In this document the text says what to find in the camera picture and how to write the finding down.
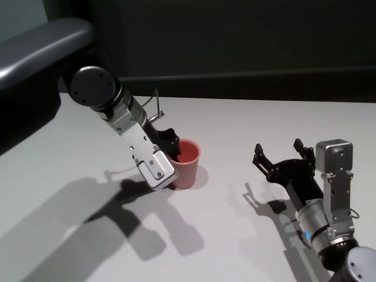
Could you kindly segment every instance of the white table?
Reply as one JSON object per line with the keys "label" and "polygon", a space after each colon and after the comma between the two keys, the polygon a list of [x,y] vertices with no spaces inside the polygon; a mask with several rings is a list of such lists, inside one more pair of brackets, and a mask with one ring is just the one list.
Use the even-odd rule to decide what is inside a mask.
{"label": "white table", "polygon": [[[148,193],[123,206],[111,200],[122,179],[142,178],[123,140],[62,94],[56,118],[0,157],[0,281],[328,280],[294,230],[291,202],[281,214],[267,204],[287,200],[287,193],[252,164],[256,143],[272,162],[298,157],[297,137],[306,146],[353,142],[351,204],[361,215],[355,234],[376,249],[376,105],[160,101],[166,116],[156,127],[173,127],[202,148],[194,187]],[[155,100],[146,108],[154,114]]]}

